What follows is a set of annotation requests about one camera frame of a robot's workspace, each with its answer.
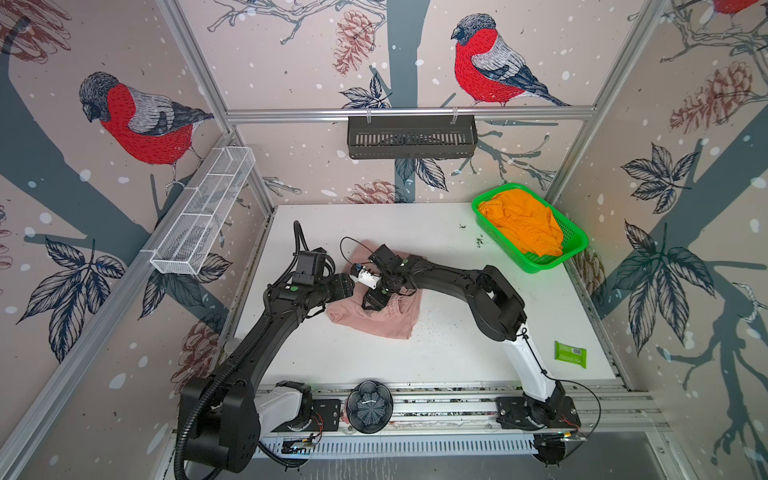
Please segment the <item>black cable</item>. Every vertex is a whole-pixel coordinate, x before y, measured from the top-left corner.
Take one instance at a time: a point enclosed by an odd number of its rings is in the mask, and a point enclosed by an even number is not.
[[[184,451],[187,449],[187,443],[189,442],[190,434],[192,431],[192,425],[200,418],[200,414],[203,412],[203,410],[210,407],[210,402],[213,401],[214,396],[216,395],[218,389],[224,384],[224,382],[227,381],[230,375],[232,375],[235,372],[235,370],[237,370],[237,368],[245,360],[245,358],[251,354],[253,349],[256,348],[256,345],[258,344],[259,340],[261,340],[261,337],[264,335],[266,330],[272,324],[272,316],[270,315],[269,294],[275,288],[273,285],[279,285],[280,283],[284,282],[288,274],[291,273],[291,271],[296,265],[296,262],[298,261],[300,247],[304,247],[304,250],[308,250],[306,246],[306,240],[304,240],[304,232],[301,230],[301,225],[299,224],[298,220],[293,222],[293,239],[295,240],[296,251],[293,254],[293,259],[291,260],[290,265],[288,266],[288,268],[285,269],[285,271],[280,275],[280,277],[277,279],[277,281],[274,284],[267,285],[266,289],[264,290],[263,316],[266,322],[263,323],[261,330],[259,330],[259,332],[253,338],[253,340],[251,340],[251,342],[247,345],[246,349],[243,350],[243,352],[241,352],[236,359],[230,361],[226,369],[219,376],[217,376],[214,379],[214,381],[208,386],[208,388],[203,392],[203,395],[200,397],[200,400],[197,401],[197,404],[194,406],[194,408],[190,412],[190,415],[187,417],[187,421],[184,423],[184,427],[181,429],[180,432],[178,432],[178,437],[176,439],[176,447],[174,449],[174,477],[176,478],[176,480],[190,480],[189,477],[187,477],[187,473],[184,471]],[[216,467],[211,473],[206,475],[203,480],[213,480],[220,473],[221,473],[221,468]]]
[[[354,238],[352,238],[352,237],[344,237],[344,238],[342,238],[341,240],[339,240],[339,251],[341,251],[341,256],[342,256],[342,257],[344,257],[344,260],[346,260],[346,262],[347,262],[349,265],[354,265],[354,262],[351,262],[351,261],[349,261],[349,259],[346,257],[346,255],[344,255],[344,250],[343,250],[343,249],[342,249],[342,247],[341,247],[341,244],[342,244],[342,243],[344,242],[344,240],[345,240],[345,239],[347,239],[347,238],[349,238],[349,239],[350,239],[351,241],[353,241],[353,242],[357,242],[357,243],[359,243],[360,245],[363,245],[363,246],[366,248],[366,250],[368,250],[370,253],[372,253],[372,254],[373,254],[373,256],[374,256],[374,257],[376,256],[376,252],[374,252],[373,250],[369,249],[369,248],[368,248],[366,245],[364,245],[363,243],[360,243],[359,241],[355,240],[355,239],[354,239]],[[373,263],[373,262],[363,262],[363,263],[361,263],[360,265],[366,265],[367,263]]]
[[[568,382],[568,383],[573,383],[575,385],[578,385],[581,388],[586,389],[589,393],[591,393],[592,396],[594,397],[594,399],[597,400],[597,402],[598,402],[598,420],[594,423],[594,427],[592,427],[592,430],[590,430],[589,433],[584,436],[584,442],[579,443],[578,445],[576,445],[573,450],[571,450],[565,457],[563,457],[563,460],[565,460],[568,457],[570,457],[571,455],[573,455],[573,453],[576,452],[589,439],[589,437],[592,436],[592,433],[594,433],[594,431],[597,429],[598,425],[600,425],[600,418],[603,415],[603,407],[600,404],[600,399],[598,398],[598,396],[592,391],[592,389],[590,389],[588,386],[584,385],[583,383],[575,382],[573,380],[553,379],[552,377],[550,377],[549,376],[549,372],[547,372],[547,370],[545,370],[544,367],[541,366],[540,362],[538,361],[538,358],[536,358],[536,354],[533,353],[533,349],[531,348],[531,344],[528,341],[528,329],[524,328],[522,330],[522,332],[521,332],[521,335],[523,337],[523,340],[525,340],[525,343],[528,345],[528,349],[531,350],[531,355],[533,355],[533,359],[536,360],[536,365],[538,365],[538,368],[541,370],[541,374],[542,375],[544,375],[548,379],[552,380],[553,382]]]

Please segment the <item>green plastic basket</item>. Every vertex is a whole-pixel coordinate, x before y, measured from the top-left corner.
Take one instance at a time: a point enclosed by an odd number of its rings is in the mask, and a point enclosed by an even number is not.
[[[478,206],[482,202],[491,200],[496,194],[499,194],[503,191],[513,190],[515,188],[523,190],[524,192],[528,192],[533,196],[533,198],[552,210],[554,218],[558,222],[558,225],[560,225],[560,228],[563,230],[562,255],[559,257],[553,257],[552,255],[545,255],[544,257],[540,257],[539,255],[536,255],[532,252],[521,253],[520,250],[518,250],[518,248],[512,244],[512,242],[507,240],[507,237],[498,231],[498,228],[494,227],[491,222],[489,222],[485,217],[482,216],[482,214],[480,214],[478,211]],[[532,192],[531,189],[525,185],[504,184],[500,187],[494,188],[493,190],[487,191],[484,194],[478,195],[472,201],[472,210],[478,217],[478,223],[480,224],[480,227],[485,230],[485,232],[496,243],[498,243],[498,245],[507,253],[507,255],[509,255],[511,259],[514,260],[516,264],[520,266],[520,268],[523,269],[523,271],[528,273],[537,273],[542,270],[554,268],[574,256],[576,253],[581,252],[583,249],[587,248],[587,245],[589,245],[587,234],[584,233],[581,228],[576,227],[576,225],[574,225],[573,222],[566,218],[565,215],[558,212],[557,209],[553,208],[552,205],[548,204],[546,201],[544,201],[543,198]]]

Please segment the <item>white wire mesh basket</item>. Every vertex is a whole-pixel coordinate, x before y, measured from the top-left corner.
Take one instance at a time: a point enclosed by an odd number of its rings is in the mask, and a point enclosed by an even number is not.
[[[256,163],[248,147],[225,147],[150,262],[160,273],[197,275]]]

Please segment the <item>pine cone illustration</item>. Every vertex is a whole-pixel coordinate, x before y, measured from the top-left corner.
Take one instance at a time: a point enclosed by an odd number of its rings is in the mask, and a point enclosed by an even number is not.
[[[71,36],[62,20],[72,20],[72,17],[51,0],[0,0],[0,41],[4,41],[23,18],[28,19],[29,25],[16,35],[11,51],[2,49],[2,53],[45,63],[59,48],[70,49],[67,40]]]
[[[336,26],[336,50],[333,67],[342,76],[349,70],[356,71],[373,51],[373,24],[362,12],[344,12],[344,19]]]
[[[605,296],[605,268],[603,268],[603,260],[600,255],[587,247],[586,250],[582,250],[574,256],[574,263],[592,300],[598,305],[602,305]]]
[[[348,204],[404,204],[406,196],[395,185],[384,180],[374,180],[372,184],[355,185],[351,197],[344,197]]]
[[[202,322],[194,324],[184,337],[181,347],[181,368],[170,378],[170,381],[176,384],[175,393],[179,393],[192,377],[208,374],[218,343],[219,336],[208,325]]]
[[[680,109],[672,110],[670,131],[683,128],[688,134],[702,124],[704,130],[710,124],[722,124],[740,106],[752,90],[752,68],[742,61],[735,61],[707,77],[704,86],[688,95]]]

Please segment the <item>wallpaper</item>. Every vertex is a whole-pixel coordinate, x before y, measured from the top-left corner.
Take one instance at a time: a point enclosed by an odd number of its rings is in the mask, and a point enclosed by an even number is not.
[[[0,12],[5,441],[220,132],[153,2]]]
[[[469,202],[506,182],[542,193],[581,121],[478,122],[472,158],[353,160],[346,122],[238,125],[278,204]]]
[[[766,7],[674,0],[557,207],[699,478],[768,478]]]
[[[153,271],[22,478],[152,478],[176,428],[181,388],[217,361],[263,222],[246,187],[199,276]]]
[[[593,104],[643,1],[181,4],[227,107],[268,109],[360,108],[372,74],[371,108]]]

